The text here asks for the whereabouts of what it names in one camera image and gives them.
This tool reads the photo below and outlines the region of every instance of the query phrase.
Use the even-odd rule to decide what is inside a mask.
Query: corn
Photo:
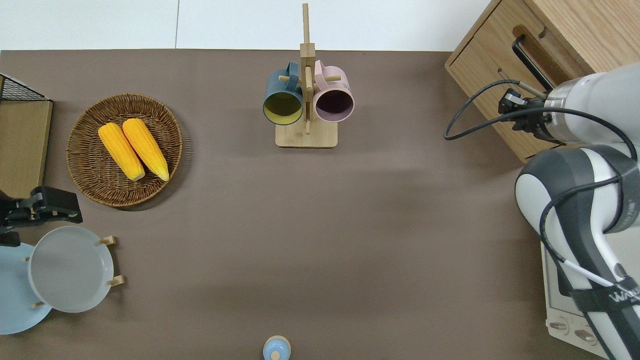
[[[129,119],[122,124],[122,129],[129,143],[149,170],[162,180],[169,181],[166,160],[145,123],[140,119]]]
[[[136,153],[131,148],[122,130],[120,130],[120,126],[114,122],[100,126],[98,136],[100,136],[100,140],[102,140],[104,147],[107,148],[116,164],[130,180],[140,180],[145,175],[140,160],[138,160]]]

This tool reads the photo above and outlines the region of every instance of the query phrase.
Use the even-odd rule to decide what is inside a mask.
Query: wicker basket
[[[114,208],[141,204],[168,184],[145,167],[145,176],[129,180],[98,137],[107,122],[119,126],[137,117],[156,139],[173,178],[182,156],[182,132],[171,111],[161,102],[138,94],[108,97],[88,108],[71,130],[67,142],[67,167],[71,178],[89,199]]]

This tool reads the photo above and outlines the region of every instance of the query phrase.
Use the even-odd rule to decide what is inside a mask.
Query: mug handle
[[[329,85],[324,79],[324,64],[322,63],[322,60],[316,60],[315,68],[316,69],[314,71],[314,78],[316,80],[316,85],[318,86],[318,89],[320,89],[320,91],[326,90],[327,88],[329,88]]]
[[[294,92],[296,91],[296,86],[298,86],[298,72],[300,71],[300,65],[293,61],[290,61],[287,66],[287,76],[289,80],[287,81],[287,90]]]

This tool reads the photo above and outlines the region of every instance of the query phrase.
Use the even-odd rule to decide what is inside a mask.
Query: wooden mug stand
[[[302,85],[302,118],[291,125],[276,125],[276,145],[279,147],[332,148],[338,145],[338,123],[320,119],[314,108],[314,74],[316,45],[309,42],[309,5],[302,4],[305,42],[300,44]]]

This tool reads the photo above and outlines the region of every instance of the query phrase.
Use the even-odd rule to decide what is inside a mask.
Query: black cable
[[[636,147],[634,147],[634,144],[631,142],[629,137],[624,132],[622,132],[622,130],[618,129],[616,126],[614,126],[610,122],[605,121],[604,119],[601,119],[600,117],[597,117],[597,116],[592,115],[590,113],[585,113],[583,111],[573,110],[573,109],[564,109],[564,108],[531,108],[531,109],[516,110],[514,112],[501,115],[501,116],[499,116],[497,118],[491,119],[491,120],[489,120],[487,122],[483,122],[482,124],[479,124],[479,125],[476,125],[474,127],[471,127],[470,129],[465,130],[465,131],[463,131],[461,133],[458,133],[458,134],[455,134],[455,135],[449,135],[449,131],[451,130],[453,125],[456,123],[456,121],[458,121],[458,118],[460,118],[462,113],[467,109],[469,104],[471,104],[471,102],[476,97],[480,96],[483,92],[487,91],[487,89],[489,89],[489,88],[491,88],[493,86],[506,84],[506,83],[511,83],[511,84],[516,84],[517,85],[517,84],[519,84],[519,81],[510,80],[510,79],[496,81],[496,82],[491,83],[491,84],[485,86],[484,88],[478,90],[478,92],[476,92],[472,97],[470,97],[469,100],[467,100],[464,103],[464,105],[460,108],[460,110],[458,110],[458,113],[455,116],[453,116],[453,119],[451,119],[451,122],[447,126],[447,129],[445,130],[445,133],[444,133],[445,140],[455,140],[455,139],[461,138],[462,136],[469,135],[470,133],[478,131],[478,130],[480,130],[480,129],[484,128],[484,127],[487,127],[489,125],[493,125],[493,124],[495,124],[497,122],[511,120],[513,118],[520,117],[520,116],[523,116],[523,115],[530,115],[530,114],[535,114],[535,113],[565,113],[565,114],[584,117],[585,119],[589,119],[589,120],[591,120],[593,122],[596,122],[596,123],[606,127],[607,129],[611,130],[613,133],[618,135],[618,137],[620,137],[620,139],[622,139],[623,143],[625,143],[625,145],[629,149],[630,157],[634,161],[638,160]]]
[[[616,177],[612,177],[610,179],[606,179],[603,181],[598,181],[595,183],[591,183],[591,184],[584,184],[584,185],[578,185],[578,186],[574,186],[573,188],[570,188],[568,190],[563,191],[562,193],[560,193],[555,199],[551,200],[546,206],[545,209],[542,211],[542,214],[540,215],[540,240],[542,241],[542,244],[545,246],[545,248],[547,249],[547,251],[549,251],[549,254],[551,255],[552,258],[558,260],[561,263],[564,263],[564,261],[566,260],[564,257],[562,257],[562,255],[560,255],[558,253],[558,251],[551,246],[551,244],[549,243],[549,239],[547,238],[547,232],[546,232],[546,225],[547,225],[547,215],[549,214],[549,211],[551,211],[551,209],[555,206],[558,206],[560,204],[562,204],[566,199],[570,198],[571,196],[574,196],[575,194],[579,193],[579,192],[584,192],[587,190],[594,190],[596,188],[602,187],[602,186],[606,186],[609,184],[614,184],[617,183],[618,181],[620,181],[620,176],[616,176]]]
[[[480,130],[483,127],[487,127],[491,124],[494,124],[498,121],[493,121],[490,120],[489,122],[485,122],[482,123],[480,125],[476,125],[474,127],[472,127],[469,130],[466,130],[460,134],[456,134],[456,135],[452,135],[449,136],[449,131],[451,130],[451,128],[453,127],[453,124],[456,123],[456,121],[458,121],[458,118],[460,117],[460,115],[462,115],[463,112],[465,112],[465,110],[468,108],[469,105],[471,105],[471,103],[476,99],[476,97],[479,97],[483,92],[489,90],[490,88],[494,87],[494,86],[498,86],[498,85],[502,85],[502,84],[519,84],[520,82],[517,80],[512,80],[512,79],[505,79],[505,80],[498,80],[494,83],[490,83],[489,85],[485,86],[484,88],[478,90],[472,97],[469,98],[469,100],[467,100],[467,102],[465,102],[465,104],[460,108],[460,110],[458,110],[458,113],[456,114],[456,116],[453,117],[453,119],[451,119],[451,122],[449,123],[449,125],[447,126],[447,129],[444,132],[444,138],[446,140],[455,140],[457,138],[461,138],[462,136],[468,135],[470,133],[473,133],[474,131]]]

